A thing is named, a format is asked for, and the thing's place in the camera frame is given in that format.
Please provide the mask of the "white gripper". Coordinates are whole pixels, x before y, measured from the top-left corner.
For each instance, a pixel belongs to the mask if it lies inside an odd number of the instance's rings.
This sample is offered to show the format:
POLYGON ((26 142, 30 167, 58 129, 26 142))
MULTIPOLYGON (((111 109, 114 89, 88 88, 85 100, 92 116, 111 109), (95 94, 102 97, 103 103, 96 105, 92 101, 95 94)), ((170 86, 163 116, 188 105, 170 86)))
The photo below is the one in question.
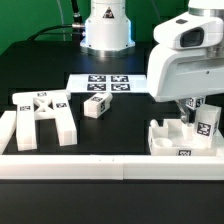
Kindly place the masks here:
MULTIPOLYGON (((224 20, 183 13, 154 29, 157 45, 149 56, 147 86, 158 102, 224 93, 224 20)), ((181 121, 192 122, 186 100, 181 121)))

